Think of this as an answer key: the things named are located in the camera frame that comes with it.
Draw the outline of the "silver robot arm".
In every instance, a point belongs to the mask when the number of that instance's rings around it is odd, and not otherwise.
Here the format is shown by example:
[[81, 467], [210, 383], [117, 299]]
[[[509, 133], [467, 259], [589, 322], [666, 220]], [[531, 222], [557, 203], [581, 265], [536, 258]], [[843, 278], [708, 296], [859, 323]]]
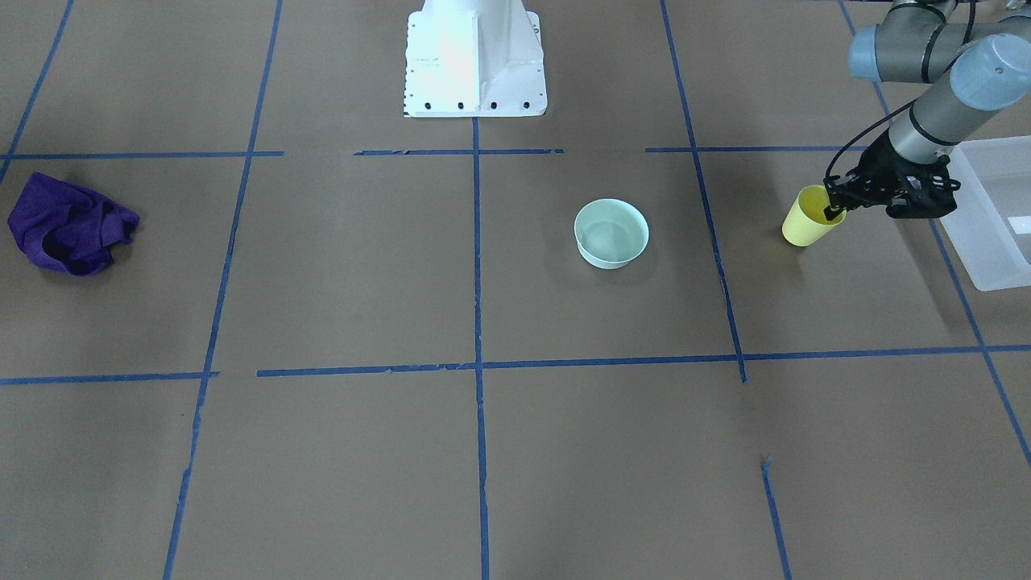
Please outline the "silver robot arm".
[[954, 1], [895, 1], [849, 49], [853, 77], [925, 86], [884, 118], [884, 128], [842, 176], [822, 180], [833, 221], [883, 206], [892, 219], [938, 219], [957, 208], [950, 153], [1029, 92], [1029, 8], [995, 23], [951, 23]]

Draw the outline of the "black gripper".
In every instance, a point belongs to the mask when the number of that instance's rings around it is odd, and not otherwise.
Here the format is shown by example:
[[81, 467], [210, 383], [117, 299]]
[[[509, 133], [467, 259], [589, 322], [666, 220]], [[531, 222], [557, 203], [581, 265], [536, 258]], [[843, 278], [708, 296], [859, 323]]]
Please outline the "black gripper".
[[860, 162], [837, 179], [837, 206], [822, 210], [825, 224], [839, 224], [847, 212], [884, 206], [892, 219], [939, 219], [958, 208], [951, 179], [950, 157], [940, 155], [930, 164], [913, 163], [897, 153], [884, 133], [865, 148]]

